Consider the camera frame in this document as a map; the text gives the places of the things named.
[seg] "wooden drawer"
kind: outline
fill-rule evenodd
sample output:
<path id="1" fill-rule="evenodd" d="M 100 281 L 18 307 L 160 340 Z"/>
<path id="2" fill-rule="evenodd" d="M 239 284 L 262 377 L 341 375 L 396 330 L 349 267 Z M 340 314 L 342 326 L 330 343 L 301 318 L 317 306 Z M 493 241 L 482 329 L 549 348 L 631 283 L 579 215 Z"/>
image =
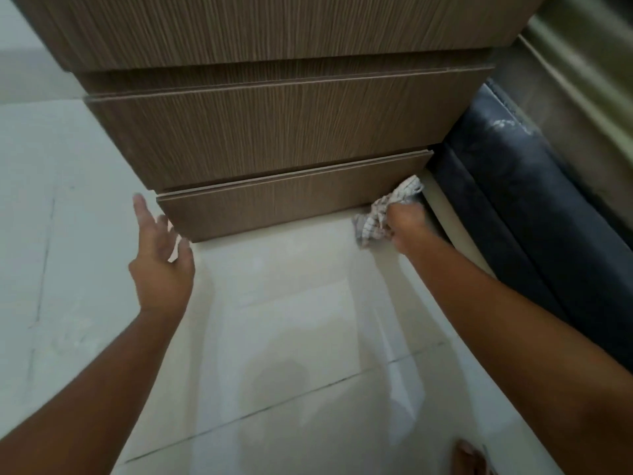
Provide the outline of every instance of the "wooden drawer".
<path id="1" fill-rule="evenodd" d="M 181 235 L 199 242 L 370 204 L 419 175 L 431 155 L 419 151 L 224 183 L 162 195 L 158 204 Z"/>
<path id="2" fill-rule="evenodd" d="M 166 191 L 439 143 L 490 72 L 276 81 L 87 104 L 145 186 Z"/>
<path id="3" fill-rule="evenodd" d="M 69 71 L 506 46 L 542 0 L 14 0 Z"/>

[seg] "white tile floor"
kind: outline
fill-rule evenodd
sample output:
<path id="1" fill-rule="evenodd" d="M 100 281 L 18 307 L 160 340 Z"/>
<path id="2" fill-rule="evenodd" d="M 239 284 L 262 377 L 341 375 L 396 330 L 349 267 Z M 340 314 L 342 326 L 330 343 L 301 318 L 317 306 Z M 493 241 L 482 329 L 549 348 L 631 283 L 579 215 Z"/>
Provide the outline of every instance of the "white tile floor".
<path id="1" fill-rule="evenodd" d="M 0 434 L 137 312 L 144 192 L 83 103 L 0 106 Z M 150 206 L 158 209 L 151 194 Z M 117 474 L 502 475 L 555 465 L 411 265 L 351 212 L 198 244 L 196 285 Z"/>

